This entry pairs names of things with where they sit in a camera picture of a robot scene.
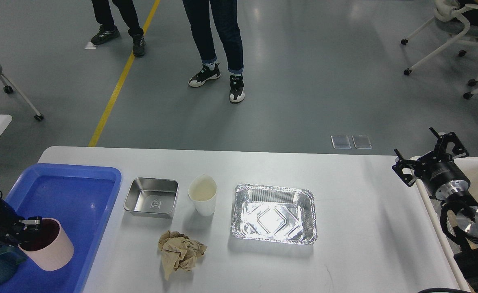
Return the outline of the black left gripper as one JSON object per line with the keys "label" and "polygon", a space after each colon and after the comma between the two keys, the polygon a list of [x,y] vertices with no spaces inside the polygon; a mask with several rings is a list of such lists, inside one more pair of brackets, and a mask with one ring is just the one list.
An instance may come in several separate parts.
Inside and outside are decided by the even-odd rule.
{"label": "black left gripper", "polygon": [[37,242],[40,232],[20,231],[40,231],[41,226],[41,216],[24,219],[0,198],[0,247],[3,245],[32,245]]}

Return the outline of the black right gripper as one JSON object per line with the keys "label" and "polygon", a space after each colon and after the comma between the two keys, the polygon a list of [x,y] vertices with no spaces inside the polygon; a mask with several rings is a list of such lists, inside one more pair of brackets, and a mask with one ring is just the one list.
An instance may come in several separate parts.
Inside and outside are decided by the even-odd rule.
{"label": "black right gripper", "polygon": [[405,159],[398,149],[394,149],[397,158],[393,171],[408,187],[412,187],[419,178],[431,199],[446,201],[469,197],[471,181],[454,162],[456,158],[469,156],[467,148],[453,131],[437,132],[433,127],[429,130],[437,138],[434,150],[415,161]]}

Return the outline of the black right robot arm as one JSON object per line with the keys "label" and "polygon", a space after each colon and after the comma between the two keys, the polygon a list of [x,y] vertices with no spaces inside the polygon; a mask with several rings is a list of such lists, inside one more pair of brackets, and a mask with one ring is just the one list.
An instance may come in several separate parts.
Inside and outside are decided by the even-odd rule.
{"label": "black right robot arm", "polygon": [[409,187],[421,182],[421,195],[439,202],[439,232],[459,246],[455,265],[478,292],[478,201],[471,195],[471,180],[455,162],[469,154],[456,133],[429,130],[437,139],[434,149],[416,159],[395,149],[392,169]]}

